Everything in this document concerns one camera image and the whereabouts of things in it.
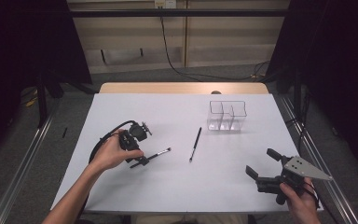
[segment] electrical outlet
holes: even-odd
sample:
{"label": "electrical outlet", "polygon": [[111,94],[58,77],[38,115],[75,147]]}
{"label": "electrical outlet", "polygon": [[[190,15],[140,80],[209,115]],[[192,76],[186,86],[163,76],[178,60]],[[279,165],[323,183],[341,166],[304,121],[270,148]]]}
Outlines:
{"label": "electrical outlet", "polygon": [[176,0],[166,0],[165,8],[176,8]]}
{"label": "electrical outlet", "polygon": [[165,8],[165,0],[155,0],[155,8]]}

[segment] table surface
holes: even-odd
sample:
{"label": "table surface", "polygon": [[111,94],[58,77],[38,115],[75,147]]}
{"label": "table surface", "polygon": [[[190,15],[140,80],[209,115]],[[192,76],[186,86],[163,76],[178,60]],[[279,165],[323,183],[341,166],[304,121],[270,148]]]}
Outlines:
{"label": "table surface", "polygon": [[[139,94],[120,93],[130,90],[136,90]],[[188,93],[185,90],[198,94],[170,94]],[[211,91],[227,94],[211,95]],[[130,164],[123,162],[104,173],[90,193],[86,211],[287,211],[286,206],[275,203],[275,195],[257,192],[254,180],[244,171],[245,165],[249,164],[262,176],[278,175],[277,170],[282,167],[266,154],[267,148],[276,147],[285,155],[296,153],[279,109],[263,84],[107,83],[101,92],[116,94],[98,94],[94,97],[55,202],[76,181],[82,167],[87,165],[88,156],[85,155],[90,154],[88,150],[95,145],[94,139],[117,125],[117,120],[134,119],[140,122],[146,119],[150,121],[148,125],[153,132],[153,136],[139,143],[146,157],[166,147],[172,147],[172,151],[160,159],[154,159],[145,167],[130,169]],[[250,92],[264,94],[244,94]],[[245,101],[248,112],[245,130],[238,133],[209,131],[205,121],[211,100]],[[189,163],[188,158],[199,127],[203,130],[198,150],[195,160]]]}

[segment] white table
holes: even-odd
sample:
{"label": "white table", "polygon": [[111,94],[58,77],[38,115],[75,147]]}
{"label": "white table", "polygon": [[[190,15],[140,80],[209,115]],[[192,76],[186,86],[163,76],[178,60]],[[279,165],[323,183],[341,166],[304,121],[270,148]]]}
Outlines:
{"label": "white table", "polygon": [[[241,132],[208,131],[211,100],[243,100],[248,117]],[[275,176],[281,165],[267,148],[296,155],[272,95],[269,94],[98,94],[79,137],[54,204],[87,165],[100,137],[133,119],[146,121],[153,135],[139,143],[149,157],[172,151],[146,166],[126,162],[105,172],[92,189],[86,211],[109,213],[243,213],[285,211],[276,195],[259,193],[245,173],[250,165],[262,176]],[[203,131],[193,162],[199,127]]]}

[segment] forearm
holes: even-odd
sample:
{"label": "forearm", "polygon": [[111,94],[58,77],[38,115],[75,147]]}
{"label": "forearm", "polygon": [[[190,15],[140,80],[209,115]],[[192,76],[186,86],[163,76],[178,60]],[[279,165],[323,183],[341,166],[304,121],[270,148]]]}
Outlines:
{"label": "forearm", "polygon": [[43,223],[74,223],[101,171],[89,165],[75,184],[50,211]]}

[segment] right hand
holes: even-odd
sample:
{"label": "right hand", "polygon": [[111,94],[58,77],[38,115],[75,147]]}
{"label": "right hand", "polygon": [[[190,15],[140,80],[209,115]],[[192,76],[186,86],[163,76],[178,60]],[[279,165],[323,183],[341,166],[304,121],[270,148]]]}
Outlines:
{"label": "right hand", "polygon": [[101,145],[90,165],[97,167],[98,171],[103,172],[118,166],[126,159],[138,158],[144,155],[142,150],[126,151],[121,149],[118,141],[118,135],[121,132],[123,130],[117,130]]}
{"label": "right hand", "polygon": [[[308,184],[312,184],[310,178],[305,177],[304,181]],[[313,193],[313,188],[304,184],[304,188]],[[316,213],[316,205],[314,199],[308,194],[303,193],[298,196],[297,193],[285,183],[280,184],[280,188],[287,196],[287,205],[290,213],[292,214],[295,223],[297,224],[316,224],[321,223]]]}

